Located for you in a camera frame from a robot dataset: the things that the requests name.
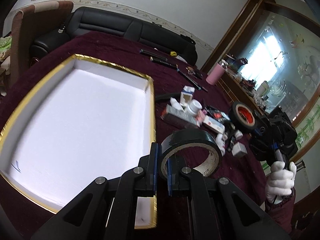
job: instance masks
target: bright window light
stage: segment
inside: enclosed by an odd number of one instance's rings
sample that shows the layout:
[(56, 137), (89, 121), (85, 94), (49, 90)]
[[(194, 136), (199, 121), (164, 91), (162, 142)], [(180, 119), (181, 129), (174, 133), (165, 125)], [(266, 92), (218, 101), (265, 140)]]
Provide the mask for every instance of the bright window light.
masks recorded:
[(263, 39), (265, 43), (259, 42), (248, 63), (240, 71), (246, 80), (254, 79), (257, 82), (256, 88), (263, 81), (269, 82), (277, 73), (277, 67), (280, 68), (283, 62), (282, 56), (279, 55), (281, 49), (275, 36), (263, 37)]

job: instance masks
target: brown armchair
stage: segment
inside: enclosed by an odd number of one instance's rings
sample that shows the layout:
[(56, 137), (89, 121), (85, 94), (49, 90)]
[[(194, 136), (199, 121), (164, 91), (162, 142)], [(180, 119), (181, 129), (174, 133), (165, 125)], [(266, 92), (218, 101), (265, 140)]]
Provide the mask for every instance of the brown armchair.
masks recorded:
[(59, 28), (73, 9), (71, 1), (40, 2), (22, 8), (12, 20), (9, 86), (30, 67), (29, 47), (33, 40)]

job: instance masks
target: small package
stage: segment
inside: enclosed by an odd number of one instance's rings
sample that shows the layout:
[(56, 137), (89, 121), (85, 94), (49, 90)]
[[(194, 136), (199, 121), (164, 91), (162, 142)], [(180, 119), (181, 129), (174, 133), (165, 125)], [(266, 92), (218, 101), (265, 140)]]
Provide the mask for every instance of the small package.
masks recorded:
[(180, 105), (185, 108), (192, 100), (193, 93), (195, 92), (194, 87), (184, 86), (180, 95)]
[(216, 110), (216, 109), (210, 109), (208, 111), (208, 113), (218, 122), (220, 123), (225, 123), (225, 122), (230, 122), (230, 118), (229, 116), (224, 113), (224, 112), (221, 112), (219, 110)]
[(199, 128), (199, 122), (191, 115), (167, 105), (161, 114), (162, 120), (179, 129)]
[(217, 120), (214, 120), (213, 118), (207, 115), (204, 118), (203, 124), (216, 133), (223, 134), (225, 131), (225, 127), (222, 123), (219, 123)]
[(237, 142), (232, 148), (232, 155), (239, 159), (247, 155), (247, 149), (244, 144)]

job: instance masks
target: decorative wallpaper border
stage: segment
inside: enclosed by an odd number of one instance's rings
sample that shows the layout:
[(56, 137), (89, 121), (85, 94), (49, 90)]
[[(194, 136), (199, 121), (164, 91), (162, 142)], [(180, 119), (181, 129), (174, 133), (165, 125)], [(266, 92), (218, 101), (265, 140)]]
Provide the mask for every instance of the decorative wallpaper border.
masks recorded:
[[(198, 46), (201, 46), (208, 52), (213, 51), (213, 47), (211, 47), (209, 44), (207, 44), (205, 41), (199, 39), (192, 33), (186, 31), (185, 29), (173, 24), (172, 22), (169, 22), (161, 17), (158, 17), (156, 15), (147, 13), (145, 11), (122, 5), (122, 4), (117, 4), (117, 3), (112, 3), (112, 2), (106, 2), (106, 1), (101, 1), (101, 0), (68, 0), (72, 1), (74, 5), (83, 5), (83, 6), (90, 6), (90, 7), (98, 7), (98, 8), (103, 8), (104, 10), (108, 11), (114, 11), (114, 12), (119, 12), (122, 14), (127, 14), (130, 16), (133, 16), (135, 18), (139, 18), (141, 20), (145, 20), (148, 22), (154, 22), (156, 24), (162, 25), (162, 27), (177, 33), (177, 34), (182, 34), (185, 36), (189, 36), (192, 38)], [(8, 16), (11, 16), (13, 14), (16, 14), (17, 11), (19, 11), (21, 8), (18, 8), (14, 11), (11, 11)]]

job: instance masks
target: white foam box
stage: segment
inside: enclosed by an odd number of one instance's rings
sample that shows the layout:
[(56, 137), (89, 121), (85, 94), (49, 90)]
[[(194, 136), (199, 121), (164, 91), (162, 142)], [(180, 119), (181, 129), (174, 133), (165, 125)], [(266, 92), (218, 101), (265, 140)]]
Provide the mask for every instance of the white foam box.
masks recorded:
[(202, 122), (209, 129), (213, 130), (216, 133), (224, 133), (225, 127), (222, 123), (219, 123), (217, 120), (213, 119), (210, 116), (205, 116), (204, 121)]
[[(2, 131), (0, 170), (25, 197), (56, 213), (95, 178), (120, 177), (155, 141), (153, 81), (73, 55), (47, 74)], [(156, 225), (156, 197), (138, 198), (135, 228)]]

